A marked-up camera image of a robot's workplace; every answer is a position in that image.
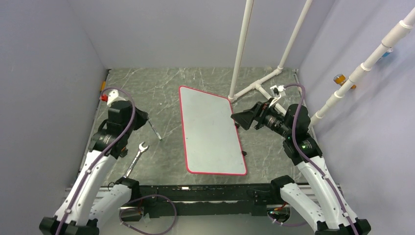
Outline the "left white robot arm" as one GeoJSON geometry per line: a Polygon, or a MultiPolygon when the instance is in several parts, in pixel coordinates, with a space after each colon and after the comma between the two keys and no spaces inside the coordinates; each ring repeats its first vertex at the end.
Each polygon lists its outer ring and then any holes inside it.
{"type": "Polygon", "coordinates": [[[110,213],[122,205],[133,206],[141,192],[120,186],[120,193],[110,191],[103,203],[94,204],[109,170],[127,153],[126,145],[133,131],[146,124],[148,114],[131,101],[109,103],[108,117],[101,122],[88,146],[84,165],[71,191],[53,217],[44,217],[39,229],[44,235],[97,235],[110,213]]]}

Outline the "red framed whiteboard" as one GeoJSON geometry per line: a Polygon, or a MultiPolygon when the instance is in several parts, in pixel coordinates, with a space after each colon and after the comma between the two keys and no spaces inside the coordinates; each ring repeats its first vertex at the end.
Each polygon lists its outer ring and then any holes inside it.
{"type": "Polygon", "coordinates": [[[248,170],[229,100],[180,86],[179,102],[188,172],[245,176],[248,170]]]}

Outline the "green white marker pen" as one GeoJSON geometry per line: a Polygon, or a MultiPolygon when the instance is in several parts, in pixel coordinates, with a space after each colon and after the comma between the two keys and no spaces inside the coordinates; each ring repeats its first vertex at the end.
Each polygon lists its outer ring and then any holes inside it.
{"type": "Polygon", "coordinates": [[[150,125],[150,127],[152,128],[153,132],[156,134],[156,136],[158,137],[159,141],[162,141],[162,137],[160,135],[160,133],[156,130],[155,126],[153,125],[153,123],[151,122],[151,120],[148,120],[148,123],[150,125]]]}

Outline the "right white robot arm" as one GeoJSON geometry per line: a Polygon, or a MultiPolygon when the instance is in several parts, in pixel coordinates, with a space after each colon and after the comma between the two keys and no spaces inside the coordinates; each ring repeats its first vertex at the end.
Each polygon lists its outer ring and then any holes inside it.
{"type": "Polygon", "coordinates": [[[367,235],[371,226],[347,204],[335,185],[317,142],[308,133],[310,117],[305,106],[292,104],[286,113],[271,107],[270,101],[231,115],[243,129],[267,127],[284,138],[283,149],[306,178],[316,201],[303,193],[294,180],[285,175],[270,182],[270,198],[293,207],[316,235],[367,235]]]}

